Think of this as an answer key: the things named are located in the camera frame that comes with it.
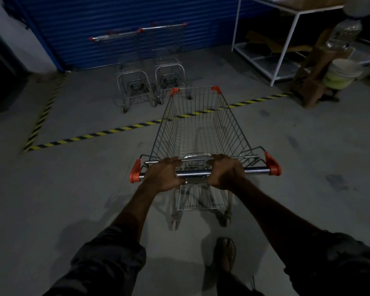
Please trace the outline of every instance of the white metal shelf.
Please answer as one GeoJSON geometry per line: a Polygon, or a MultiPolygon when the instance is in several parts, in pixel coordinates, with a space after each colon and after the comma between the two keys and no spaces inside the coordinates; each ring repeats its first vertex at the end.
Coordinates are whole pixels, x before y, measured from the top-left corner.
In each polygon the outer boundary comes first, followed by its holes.
{"type": "Polygon", "coordinates": [[[236,50],[239,52],[245,59],[247,59],[251,64],[253,64],[259,71],[261,71],[264,75],[266,75],[270,80],[270,86],[274,85],[274,82],[276,80],[282,80],[282,79],[291,79],[294,77],[296,74],[296,71],[294,73],[291,72],[291,66],[295,65],[298,66],[296,63],[291,64],[289,59],[285,58],[285,53],[286,50],[288,49],[289,42],[292,38],[293,32],[295,31],[296,24],[299,20],[299,17],[301,14],[309,14],[309,13],[316,13],[316,12],[321,12],[321,11],[328,11],[328,10],[335,10],[335,9],[341,9],[344,7],[344,5],[337,5],[337,6],[331,6],[331,7],[323,7],[323,8],[317,8],[317,9],[311,9],[311,10],[296,10],[294,8],[284,6],[283,4],[279,4],[273,1],[268,1],[268,0],[251,0],[255,1],[261,4],[265,4],[267,6],[271,6],[274,8],[278,8],[280,10],[289,12],[294,14],[294,19],[292,22],[292,26],[289,30],[289,34],[286,38],[284,47],[282,49],[281,55],[279,56],[279,59],[276,63],[274,72],[271,72],[271,64],[274,63],[274,60],[272,60],[272,57],[276,57],[278,55],[269,55],[269,56],[260,56],[259,58],[252,58],[250,54],[244,49],[244,44],[235,44],[236,40],[236,32],[237,32],[237,25],[238,25],[238,18],[240,15],[240,9],[241,9],[241,1],[238,0],[238,6],[237,6],[237,16],[236,16],[236,24],[234,26],[234,34],[233,34],[233,41],[232,41],[232,51],[236,50]],[[284,73],[280,72],[280,68],[282,63],[284,62],[284,73]]]}

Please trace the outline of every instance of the blue corrugated wall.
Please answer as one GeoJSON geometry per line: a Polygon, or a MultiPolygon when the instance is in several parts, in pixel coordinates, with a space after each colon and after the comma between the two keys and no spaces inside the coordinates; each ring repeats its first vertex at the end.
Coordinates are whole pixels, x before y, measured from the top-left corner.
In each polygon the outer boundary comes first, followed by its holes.
{"type": "MultiPolygon", "coordinates": [[[[65,69],[115,63],[89,40],[109,30],[150,27],[153,21],[187,22],[184,50],[230,44],[238,0],[18,0],[65,69]]],[[[271,10],[242,0],[241,18],[271,10]]]]}

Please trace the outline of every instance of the rolled-up sleeve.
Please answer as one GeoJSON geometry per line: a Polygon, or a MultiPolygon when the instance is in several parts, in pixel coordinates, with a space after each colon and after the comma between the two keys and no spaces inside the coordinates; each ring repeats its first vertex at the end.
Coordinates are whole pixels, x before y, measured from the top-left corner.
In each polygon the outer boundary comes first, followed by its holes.
{"type": "Polygon", "coordinates": [[[145,262],[145,248],[110,226],[78,250],[70,271],[44,295],[131,295],[145,262]]]}
{"type": "Polygon", "coordinates": [[[370,247],[342,233],[321,231],[286,266],[300,296],[370,295],[370,247]]]}

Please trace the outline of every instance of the gray floor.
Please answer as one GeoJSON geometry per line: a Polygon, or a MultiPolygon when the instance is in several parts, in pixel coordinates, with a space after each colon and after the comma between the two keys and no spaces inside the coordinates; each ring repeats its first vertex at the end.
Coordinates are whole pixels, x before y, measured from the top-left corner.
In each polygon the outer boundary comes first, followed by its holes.
{"type": "MultiPolygon", "coordinates": [[[[228,47],[184,55],[193,86],[220,85],[229,103],[276,94],[286,84],[267,81],[228,47]]],[[[151,151],[158,126],[20,154],[54,83],[30,83],[0,113],[0,295],[44,293],[69,267],[77,249],[118,214],[137,184],[128,172],[151,151]]],[[[46,143],[158,119],[164,106],[134,105],[123,115],[115,105],[112,67],[69,74],[37,138],[46,143]]],[[[252,181],[274,199],[331,231],[370,245],[370,83],[356,82],[340,103],[305,110],[281,99],[232,109],[252,146],[280,162],[281,177],[252,181]]],[[[255,275],[267,296],[296,295],[283,264],[256,221],[238,201],[230,228],[209,212],[187,212],[169,230],[170,204],[158,195],[141,243],[147,264],[134,295],[215,295],[211,264],[218,236],[237,245],[233,272],[247,285],[255,275]]]]}

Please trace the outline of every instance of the plastic bucket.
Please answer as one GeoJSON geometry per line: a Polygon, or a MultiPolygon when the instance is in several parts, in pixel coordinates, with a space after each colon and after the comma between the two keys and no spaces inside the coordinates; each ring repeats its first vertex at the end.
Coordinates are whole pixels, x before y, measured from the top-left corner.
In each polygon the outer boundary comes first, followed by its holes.
{"type": "Polygon", "coordinates": [[[330,63],[322,83],[332,89],[344,89],[362,74],[362,66],[350,59],[335,59],[330,63]]]}

